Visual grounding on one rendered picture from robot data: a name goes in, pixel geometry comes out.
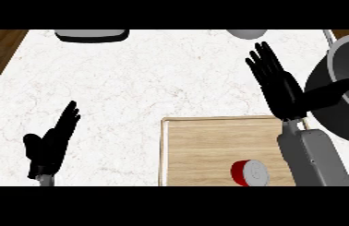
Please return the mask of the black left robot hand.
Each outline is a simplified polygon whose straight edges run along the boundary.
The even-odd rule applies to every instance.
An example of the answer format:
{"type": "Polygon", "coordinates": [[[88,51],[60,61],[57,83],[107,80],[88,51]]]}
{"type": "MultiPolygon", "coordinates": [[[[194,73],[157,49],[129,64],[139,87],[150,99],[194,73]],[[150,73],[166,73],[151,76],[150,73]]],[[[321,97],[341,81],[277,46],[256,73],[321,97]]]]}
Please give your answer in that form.
{"type": "Polygon", "coordinates": [[[55,127],[46,131],[43,137],[36,134],[26,134],[24,143],[30,159],[27,177],[30,179],[36,179],[40,175],[54,176],[58,173],[79,119],[77,102],[70,101],[61,113],[60,121],[55,127]]]}

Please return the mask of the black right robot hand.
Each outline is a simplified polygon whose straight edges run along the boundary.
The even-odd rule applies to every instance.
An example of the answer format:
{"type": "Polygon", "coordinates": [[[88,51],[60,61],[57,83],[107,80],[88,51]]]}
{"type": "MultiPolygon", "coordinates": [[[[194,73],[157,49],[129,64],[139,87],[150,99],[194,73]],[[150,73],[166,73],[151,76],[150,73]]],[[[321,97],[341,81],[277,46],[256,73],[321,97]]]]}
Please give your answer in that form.
{"type": "Polygon", "coordinates": [[[255,49],[246,63],[261,85],[271,112],[281,121],[302,119],[315,110],[315,95],[302,90],[295,76],[281,66],[270,44],[256,43],[255,49]]]}

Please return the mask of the black pot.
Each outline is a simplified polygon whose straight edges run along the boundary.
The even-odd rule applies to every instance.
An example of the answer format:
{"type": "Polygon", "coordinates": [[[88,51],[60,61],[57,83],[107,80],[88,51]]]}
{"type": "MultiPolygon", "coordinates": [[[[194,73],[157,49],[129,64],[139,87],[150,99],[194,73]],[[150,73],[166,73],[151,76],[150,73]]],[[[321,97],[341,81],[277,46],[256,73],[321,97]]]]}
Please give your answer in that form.
{"type": "Polygon", "coordinates": [[[327,30],[329,50],[305,84],[315,95],[312,115],[326,129],[349,141],[349,30],[327,30]]]}

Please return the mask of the pale wooden tray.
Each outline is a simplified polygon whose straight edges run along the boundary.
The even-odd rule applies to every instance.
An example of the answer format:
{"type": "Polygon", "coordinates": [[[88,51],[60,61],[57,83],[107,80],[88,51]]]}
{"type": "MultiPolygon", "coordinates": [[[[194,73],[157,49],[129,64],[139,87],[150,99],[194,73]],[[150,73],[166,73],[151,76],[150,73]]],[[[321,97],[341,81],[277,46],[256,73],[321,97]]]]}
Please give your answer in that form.
{"type": "Polygon", "coordinates": [[[293,186],[277,144],[281,127],[270,115],[165,118],[159,185],[234,185],[233,164],[258,160],[268,167],[271,185],[293,186]]]}

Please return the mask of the red can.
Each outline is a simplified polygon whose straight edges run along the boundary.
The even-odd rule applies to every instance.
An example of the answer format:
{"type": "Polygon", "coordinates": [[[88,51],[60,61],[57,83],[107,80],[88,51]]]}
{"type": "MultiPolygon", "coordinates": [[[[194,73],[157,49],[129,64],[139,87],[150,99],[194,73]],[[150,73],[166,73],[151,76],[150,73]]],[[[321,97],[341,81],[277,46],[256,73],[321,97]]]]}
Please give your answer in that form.
{"type": "Polygon", "coordinates": [[[237,161],[231,168],[233,179],[241,186],[267,186],[270,173],[265,164],[258,160],[237,161]]]}

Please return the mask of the grey rounded object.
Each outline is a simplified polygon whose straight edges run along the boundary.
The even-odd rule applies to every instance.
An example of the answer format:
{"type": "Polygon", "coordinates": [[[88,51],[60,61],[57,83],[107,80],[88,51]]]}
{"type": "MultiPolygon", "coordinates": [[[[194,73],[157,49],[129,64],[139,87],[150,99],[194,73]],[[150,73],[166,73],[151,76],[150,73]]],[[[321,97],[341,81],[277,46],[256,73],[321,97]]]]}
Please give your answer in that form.
{"type": "Polygon", "coordinates": [[[228,30],[228,32],[243,40],[255,40],[265,35],[267,30],[228,30]]]}

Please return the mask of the black and grey appliance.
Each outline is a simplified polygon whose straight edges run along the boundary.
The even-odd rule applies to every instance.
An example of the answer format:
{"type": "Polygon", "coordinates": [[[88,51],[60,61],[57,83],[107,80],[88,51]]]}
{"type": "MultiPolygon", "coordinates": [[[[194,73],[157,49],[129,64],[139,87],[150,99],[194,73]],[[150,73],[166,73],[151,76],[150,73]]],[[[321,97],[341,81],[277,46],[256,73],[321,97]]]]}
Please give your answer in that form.
{"type": "Polygon", "coordinates": [[[122,42],[129,38],[129,30],[55,30],[63,42],[102,43],[122,42]]]}

